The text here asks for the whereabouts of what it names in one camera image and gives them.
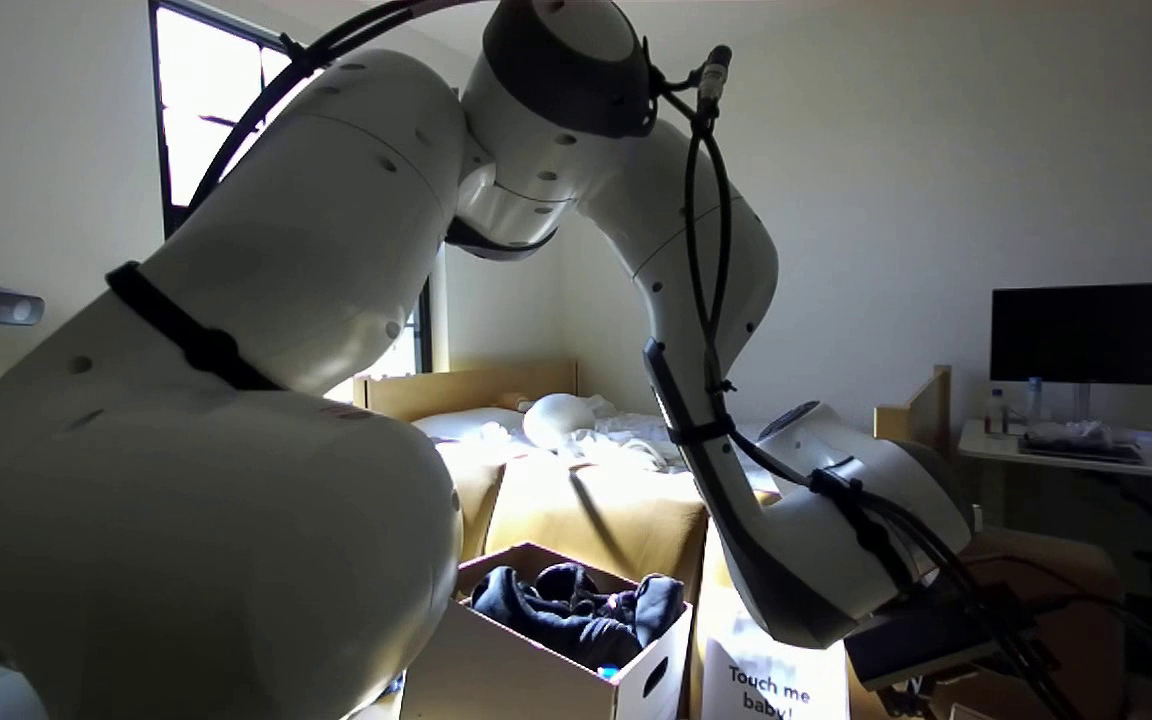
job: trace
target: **robotic arm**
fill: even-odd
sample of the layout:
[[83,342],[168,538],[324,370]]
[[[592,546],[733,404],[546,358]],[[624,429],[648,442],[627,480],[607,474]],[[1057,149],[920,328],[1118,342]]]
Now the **robotic arm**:
[[[52,718],[373,699],[449,609],[458,498],[420,434],[315,398],[389,349],[449,228],[517,255],[567,208],[654,300],[659,407],[754,615],[828,644],[900,592],[847,511],[805,490],[759,507],[738,464],[721,379],[774,300],[778,249],[716,158],[655,119],[655,88],[613,0],[506,0],[464,100],[409,58],[345,58],[163,253],[0,379],[0,661]],[[805,480],[828,461],[950,550],[967,541],[893,443],[797,425],[746,453]]]

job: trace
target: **monitor screen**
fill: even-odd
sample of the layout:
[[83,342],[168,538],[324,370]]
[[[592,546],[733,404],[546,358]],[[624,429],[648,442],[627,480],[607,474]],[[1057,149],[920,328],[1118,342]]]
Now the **monitor screen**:
[[998,287],[990,375],[1152,384],[1152,283]]

